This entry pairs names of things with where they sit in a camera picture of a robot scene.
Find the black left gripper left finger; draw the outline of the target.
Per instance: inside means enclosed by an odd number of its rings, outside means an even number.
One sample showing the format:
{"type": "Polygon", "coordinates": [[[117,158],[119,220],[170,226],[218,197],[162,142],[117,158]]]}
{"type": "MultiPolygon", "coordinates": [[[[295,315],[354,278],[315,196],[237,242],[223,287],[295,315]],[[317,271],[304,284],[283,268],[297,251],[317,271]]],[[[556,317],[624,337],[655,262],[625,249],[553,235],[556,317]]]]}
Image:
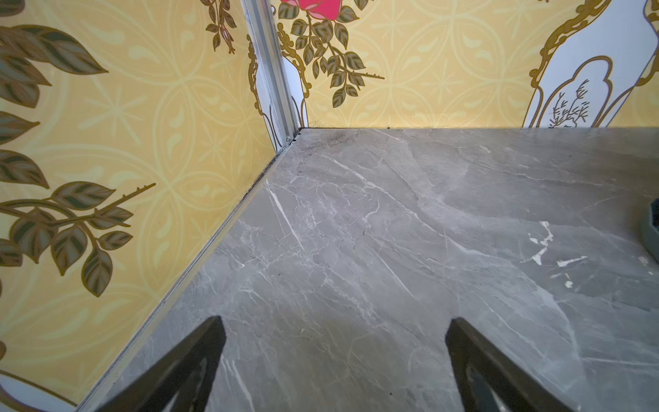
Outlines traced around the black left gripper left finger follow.
{"type": "Polygon", "coordinates": [[[206,319],[99,410],[206,410],[226,340],[222,318],[206,319]]]}

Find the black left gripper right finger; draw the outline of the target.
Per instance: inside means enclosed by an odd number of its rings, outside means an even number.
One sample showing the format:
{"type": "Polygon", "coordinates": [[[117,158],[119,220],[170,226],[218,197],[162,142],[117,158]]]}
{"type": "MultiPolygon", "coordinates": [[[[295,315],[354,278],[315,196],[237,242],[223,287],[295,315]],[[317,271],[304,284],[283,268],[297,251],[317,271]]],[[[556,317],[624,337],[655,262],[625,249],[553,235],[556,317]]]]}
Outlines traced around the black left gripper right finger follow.
{"type": "Polygon", "coordinates": [[[466,411],[569,411],[466,319],[450,322],[444,338],[466,411]]]}

